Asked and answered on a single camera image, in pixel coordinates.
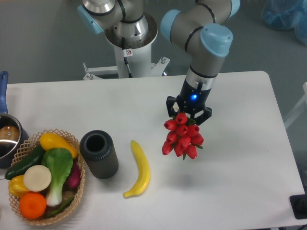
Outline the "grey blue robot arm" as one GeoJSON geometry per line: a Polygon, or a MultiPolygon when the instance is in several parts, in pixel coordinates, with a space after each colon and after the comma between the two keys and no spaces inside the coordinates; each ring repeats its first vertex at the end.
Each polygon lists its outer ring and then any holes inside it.
{"type": "Polygon", "coordinates": [[[84,0],[77,11],[91,32],[104,33],[113,46],[120,78],[153,74],[151,45],[158,33],[191,55],[182,89],[166,106],[169,116],[177,114],[177,104],[200,125],[212,115],[205,103],[233,41],[223,23],[239,6],[238,0],[198,0],[187,12],[168,11],[160,24],[144,11],[142,0],[84,0]]]}

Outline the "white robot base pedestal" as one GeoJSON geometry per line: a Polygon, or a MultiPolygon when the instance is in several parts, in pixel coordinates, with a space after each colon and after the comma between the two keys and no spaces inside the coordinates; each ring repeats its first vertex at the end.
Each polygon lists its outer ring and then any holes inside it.
{"type": "Polygon", "coordinates": [[[118,22],[104,31],[107,41],[113,46],[116,66],[87,68],[84,65],[84,80],[100,80],[107,75],[119,78],[165,76],[170,62],[161,57],[152,62],[152,43],[158,35],[157,23],[148,13],[134,23],[118,22]]]}

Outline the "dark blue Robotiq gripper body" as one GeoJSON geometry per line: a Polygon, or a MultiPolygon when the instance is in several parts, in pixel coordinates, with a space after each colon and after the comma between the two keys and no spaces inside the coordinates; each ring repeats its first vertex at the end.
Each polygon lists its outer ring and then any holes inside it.
{"type": "Polygon", "coordinates": [[[180,94],[177,97],[179,110],[190,114],[190,117],[196,117],[196,114],[203,111],[206,106],[205,103],[210,91],[211,89],[199,89],[198,86],[194,88],[184,80],[180,94]]]}

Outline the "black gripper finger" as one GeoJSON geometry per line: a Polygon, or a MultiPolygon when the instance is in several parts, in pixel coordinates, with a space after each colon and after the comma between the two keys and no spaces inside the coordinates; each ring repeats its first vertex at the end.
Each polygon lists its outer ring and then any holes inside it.
{"type": "Polygon", "coordinates": [[[212,116],[212,109],[209,107],[204,107],[202,114],[195,118],[196,125],[200,126],[206,120],[208,120],[212,116]]]}
{"type": "Polygon", "coordinates": [[[177,97],[168,96],[166,99],[166,107],[169,117],[174,117],[178,114],[178,112],[175,111],[173,106],[177,103],[177,97]]]}

